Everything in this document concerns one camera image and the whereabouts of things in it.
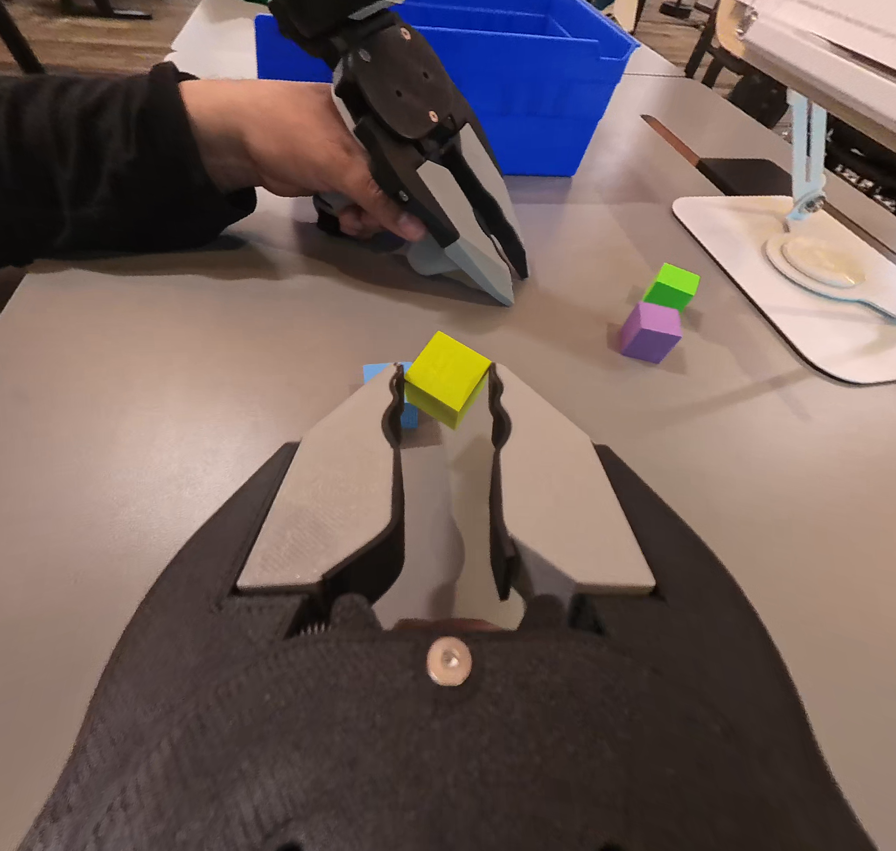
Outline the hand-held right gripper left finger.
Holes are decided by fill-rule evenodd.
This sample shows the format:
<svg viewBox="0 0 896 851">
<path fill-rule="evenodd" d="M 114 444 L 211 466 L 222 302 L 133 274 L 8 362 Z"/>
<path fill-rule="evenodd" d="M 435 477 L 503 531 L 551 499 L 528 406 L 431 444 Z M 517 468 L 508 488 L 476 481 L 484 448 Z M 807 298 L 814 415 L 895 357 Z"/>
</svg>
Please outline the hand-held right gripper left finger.
<svg viewBox="0 0 896 851">
<path fill-rule="evenodd" d="M 297 444 L 237 581 L 247 594 L 369 603 L 405 562 L 400 419 L 404 370 L 388 364 Z"/>
</svg>

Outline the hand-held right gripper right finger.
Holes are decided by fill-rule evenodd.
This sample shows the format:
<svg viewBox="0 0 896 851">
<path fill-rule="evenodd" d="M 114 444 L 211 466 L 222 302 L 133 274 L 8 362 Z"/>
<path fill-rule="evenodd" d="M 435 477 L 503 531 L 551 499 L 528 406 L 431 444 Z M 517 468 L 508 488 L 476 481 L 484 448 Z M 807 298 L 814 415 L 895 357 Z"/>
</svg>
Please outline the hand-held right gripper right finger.
<svg viewBox="0 0 896 851">
<path fill-rule="evenodd" d="M 645 596 L 656 587 L 595 444 L 506 366 L 488 371 L 489 561 L 498 598 Z"/>
</svg>

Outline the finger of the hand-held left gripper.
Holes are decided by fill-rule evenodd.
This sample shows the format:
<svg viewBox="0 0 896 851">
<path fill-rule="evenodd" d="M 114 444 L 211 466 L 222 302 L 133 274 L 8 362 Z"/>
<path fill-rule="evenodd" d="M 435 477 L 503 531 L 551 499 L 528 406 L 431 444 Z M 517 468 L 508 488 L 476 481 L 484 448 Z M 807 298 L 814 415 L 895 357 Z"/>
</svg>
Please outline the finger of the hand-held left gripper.
<svg viewBox="0 0 896 851">
<path fill-rule="evenodd" d="M 446 168 L 470 204 L 476 222 L 511 271 L 529 275 L 527 252 L 510 194 L 480 125 L 464 125 L 446 146 Z"/>
<path fill-rule="evenodd" d="M 409 265 L 420 275 L 462 278 L 504 306 L 512 306 L 514 292 L 509 265 L 495 241 L 477 220 L 461 187 L 447 169 L 433 162 L 418 171 L 436 203 L 454 226 L 456 240 L 442 244 L 430 234 L 407 248 Z"/>
</svg>

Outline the light blue foam cube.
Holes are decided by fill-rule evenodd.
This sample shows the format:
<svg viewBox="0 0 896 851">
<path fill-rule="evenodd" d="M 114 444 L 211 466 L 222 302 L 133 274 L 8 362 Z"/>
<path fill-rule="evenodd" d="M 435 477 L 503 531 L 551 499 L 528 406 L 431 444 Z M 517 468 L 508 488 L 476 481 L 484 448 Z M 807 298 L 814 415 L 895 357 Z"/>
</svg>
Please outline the light blue foam cube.
<svg viewBox="0 0 896 851">
<path fill-rule="evenodd" d="M 363 365 L 363 379 L 364 383 L 368 383 L 374 377 L 382 373 L 383 371 L 390 369 L 394 363 L 379 363 L 379 364 L 364 364 Z M 403 407 L 400 416 L 400 427 L 403 431 L 414 431 L 420 425 L 420 411 L 409 402 L 407 394 L 405 394 L 403 398 Z"/>
</svg>

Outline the yellow foam cube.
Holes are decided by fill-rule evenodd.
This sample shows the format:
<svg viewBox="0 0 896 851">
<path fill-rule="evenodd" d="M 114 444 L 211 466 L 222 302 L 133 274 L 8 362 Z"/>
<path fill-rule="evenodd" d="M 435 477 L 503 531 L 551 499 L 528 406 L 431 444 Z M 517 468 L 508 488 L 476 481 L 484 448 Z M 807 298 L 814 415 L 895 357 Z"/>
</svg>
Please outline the yellow foam cube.
<svg viewBox="0 0 896 851">
<path fill-rule="evenodd" d="M 405 370 L 406 401 L 456 430 L 487 383 L 492 361 L 437 331 Z"/>
</svg>

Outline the purple foam cube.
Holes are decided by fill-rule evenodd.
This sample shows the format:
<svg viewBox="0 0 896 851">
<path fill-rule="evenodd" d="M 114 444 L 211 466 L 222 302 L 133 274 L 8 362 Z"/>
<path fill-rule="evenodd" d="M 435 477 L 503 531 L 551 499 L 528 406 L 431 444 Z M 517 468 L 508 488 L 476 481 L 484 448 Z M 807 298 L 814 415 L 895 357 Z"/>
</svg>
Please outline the purple foam cube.
<svg viewBox="0 0 896 851">
<path fill-rule="evenodd" d="M 621 355 L 647 364 L 660 364 L 682 338 L 680 310 L 652 302 L 638 302 L 618 335 Z"/>
</svg>

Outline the green foam cube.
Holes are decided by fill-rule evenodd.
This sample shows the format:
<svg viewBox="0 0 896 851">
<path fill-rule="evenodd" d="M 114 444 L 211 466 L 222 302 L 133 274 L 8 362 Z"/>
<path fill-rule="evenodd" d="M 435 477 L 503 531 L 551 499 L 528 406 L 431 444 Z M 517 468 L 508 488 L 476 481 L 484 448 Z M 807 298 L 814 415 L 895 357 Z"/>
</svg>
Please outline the green foam cube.
<svg viewBox="0 0 896 851">
<path fill-rule="evenodd" d="M 642 297 L 642 302 L 683 311 L 700 286 L 700 274 L 665 262 Z"/>
</svg>

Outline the person's left hand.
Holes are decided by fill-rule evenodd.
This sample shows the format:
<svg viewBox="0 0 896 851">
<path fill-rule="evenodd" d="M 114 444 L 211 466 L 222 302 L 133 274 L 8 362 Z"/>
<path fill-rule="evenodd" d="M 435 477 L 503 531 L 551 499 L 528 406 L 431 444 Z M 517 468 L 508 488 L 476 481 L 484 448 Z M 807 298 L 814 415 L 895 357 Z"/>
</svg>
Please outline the person's left hand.
<svg viewBox="0 0 896 851">
<path fill-rule="evenodd" d="M 263 188 L 278 197 L 337 194 L 343 233 L 423 239 L 420 219 L 376 183 L 364 148 L 322 84 L 197 79 L 179 85 L 204 169 L 225 194 Z"/>
</svg>

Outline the blue plastic bin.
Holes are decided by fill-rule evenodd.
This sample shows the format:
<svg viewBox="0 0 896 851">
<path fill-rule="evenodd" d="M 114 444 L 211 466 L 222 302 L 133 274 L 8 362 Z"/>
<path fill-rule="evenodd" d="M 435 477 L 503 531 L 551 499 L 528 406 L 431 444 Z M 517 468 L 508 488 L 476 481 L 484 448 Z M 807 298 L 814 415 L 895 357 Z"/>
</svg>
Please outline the blue plastic bin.
<svg viewBox="0 0 896 851">
<path fill-rule="evenodd" d="M 442 61 L 502 174 L 575 175 L 636 47 L 632 36 L 585 0 L 390 5 Z M 253 35 L 258 78 L 327 86 L 356 138 L 332 89 L 333 68 L 286 38 L 269 8 L 253 19 Z"/>
</svg>

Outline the white document stand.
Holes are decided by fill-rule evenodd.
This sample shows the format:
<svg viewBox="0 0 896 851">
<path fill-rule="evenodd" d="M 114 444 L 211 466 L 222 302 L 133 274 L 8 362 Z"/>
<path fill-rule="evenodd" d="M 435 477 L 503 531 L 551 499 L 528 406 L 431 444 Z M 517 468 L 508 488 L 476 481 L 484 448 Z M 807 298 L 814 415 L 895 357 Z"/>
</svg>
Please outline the white document stand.
<svg viewBox="0 0 896 851">
<path fill-rule="evenodd" d="M 786 87 L 792 196 L 681 197 L 678 222 L 816 371 L 894 383 L 894 262 L 825 206 L 832 118 L 894 152 L 894 70 L 720 0 L 722 49 Z"/>
</svg>

